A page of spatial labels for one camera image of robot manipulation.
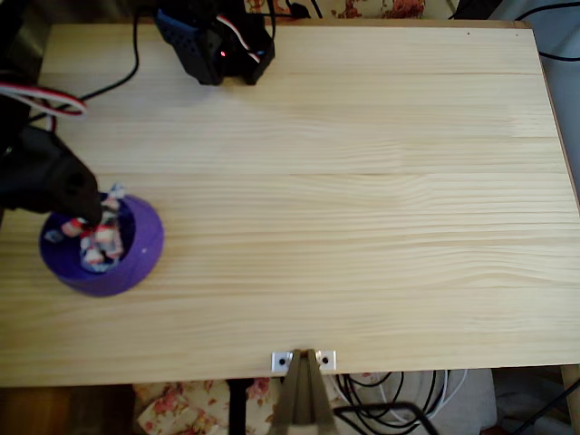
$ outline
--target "candy wrapper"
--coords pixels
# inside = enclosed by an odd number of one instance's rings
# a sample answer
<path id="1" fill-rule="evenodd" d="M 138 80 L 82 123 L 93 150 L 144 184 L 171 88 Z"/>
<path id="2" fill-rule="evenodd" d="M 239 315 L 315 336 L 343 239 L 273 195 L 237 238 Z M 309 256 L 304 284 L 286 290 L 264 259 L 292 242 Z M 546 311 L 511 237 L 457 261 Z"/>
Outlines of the candy wrapper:
<path id="1" fill-rule="evenodd" d="M 59 243 L 65 237 L 78 237 L 82 268 L 94 273 L 105 273 L 119 264 L 124 252 L 119 225 L 119 200 L 124 196 L 123 186 L 115 183 L 101 202 L 102 217 L 97 227 L 89 227 L 84 219 L 76 217 L 65 222 L 60 231 L 47 231 L 44 239 Z"/>

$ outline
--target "black cable bundle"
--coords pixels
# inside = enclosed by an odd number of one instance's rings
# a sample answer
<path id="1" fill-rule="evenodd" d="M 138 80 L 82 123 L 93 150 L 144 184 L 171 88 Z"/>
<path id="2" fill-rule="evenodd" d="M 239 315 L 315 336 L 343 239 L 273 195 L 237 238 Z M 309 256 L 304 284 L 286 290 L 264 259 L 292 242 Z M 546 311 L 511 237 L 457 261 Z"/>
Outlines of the black cable bundle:
<path id="1" fill-rule="evenodd" d="M 342 421 L 347 423 L 349 426 L 351 426 L 354 430 L 356 430 L 361 435 L 368 435 L 368 433 L 371 433 L 373 435 L 407 435 L 407 434 L 412 433 L 414 430 L 416 430 L 421 424 L 425 427 L 425 429 L 427 430 L 427 432 L 429 434 L 437 434 L 438 432 L 435 430 L 435 428 L 433 427 L 433 425 L 430 423 L 429 419 L 425 415 L 426 413 L 428 414 L 428 413 L 433 412 L 435 410 L 435 408 L 437 407 L 437 404 L 440 402 L 440 400 L 442 398 L 441 396 L 443 395 L 443 389 L 441 388 L 441 391 L 439 392 L 437 398 L 430 405 L 431 398 L 432 398 L 434 390 L 435 390 L 435 384 L 437 381 L 437 373 L 436 372 L 432 373 L 429 394 L 427 395 L 427 400 L 425 401 L 425 404 L 423 405 L 422 409 L 419 409 L 417 406 L 412 405 L 410 403 L 397 402 L 397 399 L 399 399 L 399 395 L 401 394 L 402 385 L 404 384 L 404 380 L 405 380 L 405 375 L 403 372 L 401 373 L 401 379 L 399 381 L 399 386 L 397 387 L 397 391 L 395 392 L 395 395 L 393 396 L 391 402 L 382 403 L 382 404 L 373 404 L 373 405 L 363 404 L 360 396 L 356 392 L 356 385 L 358 385 L 362 388 L 378 387 L 383 382 L 387 381 L 391 377 L 391 375 L 392 375 L 392 373 L 389 372 L 386 375 L 384 375 L 379 381 L 372 382 L 372 383 L 363 383 L 363 382 L 356 381 L 349 374 L 342 375 L 342 379 L 341 379 L 341 375 L 337 375 L 336 381 L 338 383 L 338 388 L 351 406 L 336 408 L 334 410 L 334 415 L 336 415 L 336 417 L 338 417 L 339 419 L 341 419 Z M 387 422 L 387 421 L 381 420 L 381 418 L 384 417 L 391 410 L 408 410 L 414 414 L 415 418 L 411 421 L 406 422 L 406 423 L 394 423 L 394 422 Z M 356 422 L 352 421 L 351 419 L 345 417 L 343 414 L 345 414 L 346 412 L 354 413 L 364 428 L 362 428 L 361 426 L 356 424 Z M 369 424 L 368 421 L 372 421 L 376 424 L 379 424 L 381 426 L 384 426 L 384 427 L 390 428 L 390 429 L 395 429 L 395 430 L 403 429 L 403 431 L 400 431 L 400 432 L 393 432 L 393 431 L 380 432 L 380 431 L 376 430 L 375 428 L 373 428 Z"/>

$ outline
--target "white cable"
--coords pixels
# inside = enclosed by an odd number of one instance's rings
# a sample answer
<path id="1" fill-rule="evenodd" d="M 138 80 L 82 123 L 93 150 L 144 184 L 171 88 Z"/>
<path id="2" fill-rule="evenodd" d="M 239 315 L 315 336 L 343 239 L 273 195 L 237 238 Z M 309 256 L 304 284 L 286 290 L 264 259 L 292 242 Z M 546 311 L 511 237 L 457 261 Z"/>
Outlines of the white cable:
<path id="1" fill-rule="evenodd" d="M 447 394 L 447 388 L 448 388 L 448 382 L 449 382 L 449 375 L 447 370 L 444 371 L 443 374 L 443 391 L 441 392 L 441 397 L 439 399 L 439 401 L 437 402 L 437 407 L 435 408 L 435 410 L 433 410 L 433 412 L 430 412 L 426 415 L 426 417 L 431 420 L 432 418 L 434 418 L 437 414 L 439 414 L 439 412 L 451 401 L 451 399 L 453 399 L 453 397 L 457 394 L 457 392 L 459 391 L 459 389 L 461 388 L 461 386 L 463 385 L 463 382 L 465 382 L 466 378 L 468 377 L 468 369 L 463 371 L 463 376 L 461 377 L 461 380 L 459 381 L 459 383 L 457 384 L 457 387 L 455 387 L 455 390 L 453 390 L 451 392 L 451 394 L 449 395 L 449 397 L 445 397 Z M 382 385 L 379 385 L 379 392 L 381 393 L 382 399 L 384 400 L 385 403 L 388 403 L 387 401 L 387 397 L 384 393 L 384 389 L 382 388 Z M 405 420 L 401 415 L 399 415 L 396 411 L 390 410 L 389 411 L 392 416 L 398 420 L 401 423 L 408 423 L 412 420 Z"/>
<path id="2" fill-rule="evenodd" d="M 54 116 L 47 116 L 46 117 L 46 129 L 48 131 L 52 131 L 54 126 Z"/>
<path id="3" fill-rule="evenodd" d="M 463 376 L 461 377 L 461 381 L 459 381 L 459 383 L 457 384 L 457 387 L 455 387 L 455 390 L 453 390 L 451 392 L 451 394 L 449 395 L 449 397 L 443 401 L 443 403 L 441 404 L 440 407 L 437 408 L 437 410 L 433 411 L 433 413 L 429 416 L 430 419 L 432 419 L 433 417 L 435 417 L 439 413 L 439 411 L 441 411 L 443 409 L 443 407 L 445 405 L 447 405 L 451 401 L 451 399 L 453 399 L 453 397 L 457 394 L 457 392 L 459 391 L 459 389 L 463 385 L 463 382 L 465 382 L 465 380 L 468 377 L 468 371 L 469 371 L 468 369 L 465 369 L 463 371 Z"/>
<path id="4" fill-rule="evenodd" d="M 59 95 L 57 93 L 47 92 L 42 89 L 26 89 L 25 87 L 18 85 L 15 85 L 14 87 L 10 85 L 0 85 L 0 93 L 6 97 L 11 97 L 14 98 L 15 100 L 28 104 L 29 106 L 37 109 L 38 111 L 42 111 L 47 114 L 52 114 L 54 116 L 78 118 L 79 116 L 82 116 L 87 112 L 86 106 L 81 101 L 78 101 L 74 98 L 68 98 Z M 69 106 L 72 106 L 73 108 L 77 109 L 79 113 L 66 113 L 63 111 L 53 110 L 26 97 L 40 98 L 46 99 L 49 102 L 59 102 L 68 104 Z"/>
<path id="5" fill-rule="evenodd" d="M 255 54 L 253 54 L 253 53 L 251 53 L 251 52 L 250 52 L 250 47 L 249 47 L 249 45 L 246 43 L 246 41 L 244 41 L 244 38 L 242 37 L 242 34 L 241 34 L 241 33 L 240 33 L 240 32 L 239 32 L 237 29 L 236 29 L 236 27 L 235 27 L 233 24 L 231 24 L 231 23 L 229 22 L 229 20 L 228 20 L 226 17 L 224 17 L 224 16 L 222 16 L 222 15 L 218 15 L 218 16 L 216 17 L 216 19 L 217 19 L 217 20 L 218 20 L 220 23 L 222 23 L 222 24 L 225 24 L 227 27 L 229 27 L 229 28 L 232 30 L 232 32 L 234 32 L 234 34 L 236 34 L 236 36 L 237 36 L 237 39 L 238 39 L 239 43 L 240 43 L 240 44 L 242 44 L 242 47 L 244 47 L 244 48 L 245 48 L 245 49 L 248 51 L 248 53 L 247 53 L 247 54 L 248 54 L 248 55 L 249 55 L 249 56 L 250 56 L 252 59 L 254 59 L 256 62 L 260 63 L 260 58 L 259 58 L 259 57 L 257 57 Z"/>
<path id="6" fill-rule="evenodd" d="M 58 110 L 52 109 L 50 107 L 46 107 L 46 106 L 44 106 L 36 101 L 33 101 L 30 98 L 27 98 L 20 93 L 7 92 L 7 91 L 4 91 L 2 89 L 0 89 L 0 95 L 4 95 L 5 97 L 12 98 L 12 99 L 17 100 L 19 102 L 23 102 L 24 104 L 29 105 L 33 109 L 37 109 L 38 111 L 41 111 L 42 113 L 46 113 L 47 115 L 59 116 L 59 117 L 63 117 L 63 118 L 80 118 L 87 112 L 86 107 L 83 107 L 82 111 L 81 111 L 82 113 L 63 113 L 62 111 L 58 111 Z"/>
<path id="7" fill-rule="evenodd" d="M 32 101 L 30 98 L 23 97 L 23 96 L 18 95 L 16 93 L 0 91 L 0 95 L 4 95 L 5 97 L 13 98 L 19 102 L 23 102 L 24 104 L 28 104 L 33 109 L 37 109 L 38 111 L 41 111 L 41 112 L 46 113 L 48 115 L 66 116 L 66 117 L 70 117 L 70 118 L 78 118 L 79 117 L 79 115 L 64 115 L 64 114 L 62 114 L 58 111 L 55 111 L 49 107 L 43 106 L 42 104 L 39 104 L 35 101 Z"/>
<path id="8" fill-rule="evenodd" d="M 341 391 L 341 389 L 338 388 L 338 385 L 336 383 L 336 380 L 334 379 L 333 376 L 330 376 L 330 383 L 333 385 L 333 388 L 338 393 L 338 395 L 341 396 L 341 399 L 344 400 L 344 403 L 350 403 L 348 401 L 348 399 L 346 399 L 346 396 L 343 394 L 343 392 Z"/>

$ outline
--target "black cable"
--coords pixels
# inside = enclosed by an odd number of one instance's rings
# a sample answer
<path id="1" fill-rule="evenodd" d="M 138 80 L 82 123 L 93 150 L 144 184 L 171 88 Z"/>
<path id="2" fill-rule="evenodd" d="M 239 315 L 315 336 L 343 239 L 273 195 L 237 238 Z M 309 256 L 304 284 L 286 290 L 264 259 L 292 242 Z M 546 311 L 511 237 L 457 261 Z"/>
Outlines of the black cable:
<path id="1" fill-rule="evenodd" d="M 427 413 L 433 412 L 435 410 L 435 408 L 438 406 L 438 404 L 440 403 L 441 397 L 443 395 L 443 388 L 441 388 L 437 398 L 435 399 L 435 402 L 433 402 L 431 404 L 431 406 L 429 407 L 430 399 L 432 397 L 432 394 L 433 394 L 433 391 L 435 388 L 435 383 L 436 383 L 436 379 L 437 379 L 436 377 L 437 377 L 436 372 L 433 372 L 432 377 L 431 377 L 430 391 L 429 391 L 427 400 L 425 401 L 425 404 L 423 405 L 423 408 L 422 408 L 423 412 L 425 412 L 425 411 Z M 339 390 L 343 393 L 344 397 L 349 402 L 349 404 L 351 406 L 353 406 L 353 408 L 355 409 L 354 413 L 355 413 L 356 417 L 359 419 L 359 421 L 362 423 L 362 425 L 372 434 L 374 434 L 374 435 L 386 435 L 386 434 L 383 434 L 383 433 L 375 430 L 373 427 L 369 426 L 369 424 L 364 419 L 369 419 L 371 421 L 374 421 L 375 423 L 381 424 L 382 426 L 385 426 L 385 427 L 388 427 L 391 429 L 406 429 L 403 432 L 398 432 L 398 433 L 393 434 L 393 435 L 407 435 L 407 434 L 410 434 L 413 431 L 415 431 L 420 426 L 417 418 L 415 418 L 411 421 L 408 421 L 406 423 L 402 423 L 402 424 L 389 423 L 387 421 L 380 420 L 380 417 L 387 414 L 389 412 L 389 409 L 385 409 L 380 414 L 374 414 L 374 415 L 370 411 L 365 411 L 364 408 L 362 408 L 364 405 L 362 404 L 360 397 L 356 393 L 356 390 L 354 388 L 354 384 L 352 383 L 352 377 L 350 375 L 344 375 L 343 378 L 344 378 L 344 387 L 341 384 L 340 377 L 336 376 Z M 404 373 L 402 372 L 401 373 L 401 382 L 399 383 L 399 387 L 398 387 L 397 392 L 395 393 L 391 403 L 395 403 L 397 401 L 397 399 L 399 398 L 399 394 L 401 393 L 403 381 L 404 381 Z M 349 421 L 347 421 L 347 423 L 351 427 L 354 427 L 359 433 L 362 433 L 364 435 L 368 435 L 363 429 L 358 427 L 358 425 L 356 425 L 356 423 L 354 421 L 349 420 Z"/>
<path id="2" fill-rule="evenodd" d="M 272 22 L 272 41 L 276 37 L 276 9 L 274 8 L 274 0 L 266 0 L 268 3 L 268 11 L 270 12 L 270 21 Z"/>
<path id="3" fill-rule="evenodd" d="M 364 434 L 360 428 L 355 427 L 353 422 L 343 416 L 346 412 L 357 412 L 358 410 L 365 410 L 365 411 L 391 411 L 391 410 L 406 410 L 411 411 L 415 418 L 420 421 L 423 425 L 427 433 L 430 435 L 439 435 L 433 424 L 429 421 L 429 419 L 425 416 L 424 412 L 421 411 L 416 405 L 413 403 L 408 403 L 406 401 L 400 401 L 396 403 L 381 403 L 381 404 L 373 404 L 373 405 L 359 405 L 359 406 L 343 406 L 340 408 L 334 409 L 334 415 L 344 421 L 345 423 L 349 424 L 353 429 L 357 432 Z"/>
<path id="4" fill-rule="evenodd" d="M 318 9 L 318 5 L 314 0 L 313 5 L 316 9 L 316 12 L 319 14 L 319 16 L 322 17 L 320 14 L 320 9 Z M 288 9 L 290 9 L 290 15 L 293 18 L 310 18 L 310 12 L 306 6 L 301 5 L 300 3 L 291 3 L 290 0 L 286 0 L 286 6 L 288 6 Z"/>
<path id="5" fill-rule="evenodd" d="M 465 10 L 466 10 L 468 7 L 470 7 L 470 6 L 471 6 L 471 4 L 473 3 L 473 1 L 474 1 L 474 0 L 466 0 L 466 2 L 463 4 L 463 6 L 462 6 L 462 7 L 458 7 L 457 9 L 455 9 L 455 12 L 453 13 L 453 15 L 452 15 L 452 16 L 450 16 L 450 17 L 448 18 L 448 20 L 453 20 L 453 19 L 455 19 L 455 16 L 456 16 L 457 14 L 460 14 L 460 13 L 462 13 L 462 12 L 463 12 L 463 11 L 465 11 Z"/>
<path id="6" fill-rule="evenodd" d="M 549 11 L 551 9 L 562 9 L 563 7 L 575 7 L 575 6 L 580 6 L 580 2 L 554 3 L 553 5 L 545 5 L 545 6 L 535 7 L 534 9 L 530 9 L 529 11 L 524 12 L 522 15 L 520 15 L 518 18 L 516 18 L 516 21 L 521 21 L 524 18 L 526 18 L 527 16 L 530 16 L 530 15 L 535 14 L 537 12 Z"/>
<path id="7" fill-rule="evenodd" d="M 316 0 L 311 0 L 311 1 L 312 1 L 312 6 L 314 6 L 314 10 L 316 11 L 316 14 L 318 15 L 318 18 L 322 18 L 323 14 L 322 14 L 322 12 L 320 12 L 320 7 L 318 7 Z"/>
<path id="8" fill-rule="evenodd" d="M 353 377 L 350 374 L 347 376 L 351 379 L 352 382 L 356 383 L 357 385 L 360 385 L 361 387 L 372 388 L 372 387 L 378 387 L 379 385 L 381 385 L 383 382 L 385 382 L 387 379 L 389 379 L 391 377 L 391 375 L 392 375 L 392 372 L 388 372 L 379 381 L 371 382 L 371 383 L 364 383 L 364 382 L 357 381 L 356 379 L 353 379 Z"/>
<path id="9" fill-rule="evenodd" d="M 130 79 L 132 79 L 135 76 L 135 74 L 139 70 L 139 65 L 140 65 L 139 47 L 137 45 L 137 28 L 138 28 L 138 24 L 139 24 L 139 19 L 145 15 L 146 11 L 150 11 L 150 10 L 151 10 L 151 8 L 147 7 L 147 6 L 140 7 L 137 10 L 137 12 L 135 12 L 135 15 L 133 17 L 133 55 L 135 58 L 135 64 L 133 65 L 133 68 L 130 70 L 130 72 L 125 77 L 118 80 L 117 82 L 109 84 L 103 88 L 100 88 L 97 91 L 89 92 L 86 95 L 83 95 L 81 98 L 79 98 L 79 100 L 86 102 L 92 98 L 98 97 L 99 95 L 103 95 L 104 93 L 106 93 L 108 91 L 112 91 L 113 89 L 116 89 L 116 88 L 122 86 L 123 84 L 125 84 L 126 82 L 128 82 Z M 66 109 L 68 107 L 69 107 L 69 104 L 61 104 L 60 106 L 57 107 L 57 109 L 63 110 L 63 109 Z M 36 116 L 33 116 L 32 118 L 29 118 L 28 122 L 30 123 L 30 122 L 41 120 L 45 116 L 46 116 L 45 113 L 38 114 Z"/>
<path id="10" fill-rule="evenodd" d="M 580 6 L 580 2 L 555 3 L 553 5 L 539 6 L 539 7 L 535 7 L 534 9 L 530 9 L 527 12 L 524 12 L 522 15 L 520 15 L 518 18 L 516 18 L 516 21 L 521 21 L 524 18 L 526 18 L 532 14 L 535 14 L 537 12 L 549 11 L 552 9 L 562 9 L 565 7 L 577 7 L 577 6 Z M 554 59 L 555 61 L 580 62 L 580 57 L 557 56 L 555 54 L 550 54 L 550 53 L 545 53 L 545 52 L 539 52 L 539 54 L 540 54 L 540 56 L 547 57 L 548 59 Z"/>
<path id="11" fill-rule="evenodd" d="M 574 382 L 572 385 L 566 388 L 560 395 L 558 395 L 555 399 L 549 402 L 544 408 L 542 408 L 540 411 L 532 415 L 529 419 L 524 421 L 524 423 L 519 428 L 511 432 L 511 435 L 520 435 L 521 433 L 524 433 L 524 430 L 526 430 L 534 423 L 536 423 L 537 419 L 542 417 L 544 414 L 546 414 L 548 411 L 554 408 L 559 402 L 561 402 L 570 394 L 572 394 L 578 387 L 580 387 L 580 379 L 578 379 L 576 382 Z"/>

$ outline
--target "red and white wire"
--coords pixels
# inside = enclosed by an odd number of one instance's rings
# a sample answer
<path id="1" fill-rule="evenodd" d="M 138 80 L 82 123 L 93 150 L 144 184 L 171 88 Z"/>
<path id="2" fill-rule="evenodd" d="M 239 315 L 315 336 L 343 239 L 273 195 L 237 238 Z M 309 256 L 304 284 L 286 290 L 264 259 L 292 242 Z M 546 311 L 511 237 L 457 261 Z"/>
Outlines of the red and white wire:
<path id="1" fill-rule="evenodd" d="M 250 46 L 246 43 L 246 41 L 244 41 L 242 34 L 237 30 L 237 28 L 223 15 L 218 15 L 216 19 L 220 23 L 229 27 L 232 30 L 232 32 L 234 32 L 234 34 L 237 36 L 237 39 L 239 43 L 242 44 L 242 47 L 244 47 L 247 50 L 247 55 L 250 56 L 252 59 L 254 59 L 256 62 L 260 63 L 260 58 L 250 52 Z"/>
<path id="2" fill-rule="evenodd" d="M 51 115 L 47 116 L 46 117 L 46 129 L 48 131 L 55 132 L 56 131 L 56 125 L 57 125 L 56 122 L 57 121 L 56 121 L 56 117 L 55 116 L 51 116 Z"/>
<path id="3" fill-rule="evenodd" d="M 23 86 L 21 84 L 14 84 L 10 82 L 0 82 L 0 94 L 27 104 L 33 109 L 48 115 L 65 118 L 79 118 L 87 112 L 87 106 L 78 98 L 63 92 L 52 91 L 36 86 Z M 45 99 L 49 102 L 68 104 L 69 106 L 76 109 L 76 111 L 64 111 L 56 109 L 50 107 L 50 105 L 37 102 L 34 99 Z"/>

